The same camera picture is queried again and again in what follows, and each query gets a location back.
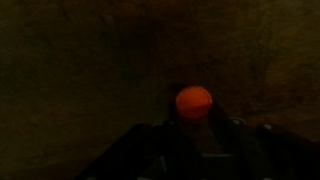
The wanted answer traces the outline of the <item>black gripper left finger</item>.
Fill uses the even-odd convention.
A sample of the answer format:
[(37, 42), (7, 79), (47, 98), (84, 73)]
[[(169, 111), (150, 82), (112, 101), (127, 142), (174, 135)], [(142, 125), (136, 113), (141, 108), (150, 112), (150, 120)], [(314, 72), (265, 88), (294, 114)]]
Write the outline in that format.
[(168, 117), (163, 122), (163, 126), (168, 131), (173, 131), (174, 133), (179, 133), (181, 131), (181, 128), (179, 126), (179, 116), (174, 99), (171, 99), (168, 102)]

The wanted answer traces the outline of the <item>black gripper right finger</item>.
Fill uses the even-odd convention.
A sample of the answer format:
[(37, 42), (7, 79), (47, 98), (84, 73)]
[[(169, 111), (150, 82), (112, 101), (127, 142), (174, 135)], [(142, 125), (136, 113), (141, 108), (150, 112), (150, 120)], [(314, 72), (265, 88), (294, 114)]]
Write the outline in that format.
[(217, 103), (209, 111), (209, 126), (213, 134), (223, 147), (237, 147), (239, 145), (239, 125), (229, 118), (227, 113)]

